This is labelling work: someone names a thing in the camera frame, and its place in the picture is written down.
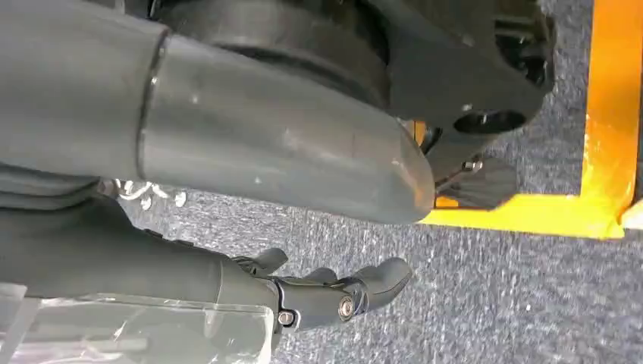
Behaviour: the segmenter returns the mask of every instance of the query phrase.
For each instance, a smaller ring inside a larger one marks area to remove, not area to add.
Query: orange frame
[[[421,221],[465,228],[621,238],[638,155],[643,0],[594,0],[580,196],[517,195],[490,212],[435,210]]]

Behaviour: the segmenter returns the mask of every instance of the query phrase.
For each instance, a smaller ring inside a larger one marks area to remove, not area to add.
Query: gray pipe
[[[74,0],[0,5],[0,162],[410,223],[434,181],[384,112]]]

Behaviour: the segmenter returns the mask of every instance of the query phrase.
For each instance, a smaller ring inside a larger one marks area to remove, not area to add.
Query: clear plastic cover
[[[10,343],[13,337],[22,340],[0,348],[0,363],[3,357],[11,358],[12,364],[270,360],[274,315],[267,307],[105,294],[26,298],[19,309],[15,302],[0,297],[3,322],[10,322],[11,313],[15,316],[12,324],[0,326],[0,342]]]

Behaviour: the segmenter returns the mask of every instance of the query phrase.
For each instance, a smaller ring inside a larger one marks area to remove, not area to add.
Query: gray robotic arm
[[[347,322],[409,281],[400,259],[275,277],[277,249],[231,259],[167,241],[96,193],[99,177],[144,179],[414,222],[433,206],[431,169],[384,112],[74,0],[2,2],[0,48],[0,281],[27,297],[264,306],[278,337]]]

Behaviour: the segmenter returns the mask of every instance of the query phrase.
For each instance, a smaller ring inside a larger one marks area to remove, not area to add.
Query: gray carpet
[[[525,129],[490,149],[525,192],[577,193],[591,0],[548,0],[558,27],[557,88]],[[426,226],[379,226],[190,191],[179,209],[126,203],[139,226],[229,255],[277,246],[284,274],[347,274],[402,256],[414,282],[390,308],[287,337],[275,363],[643,362],[643,243]]]

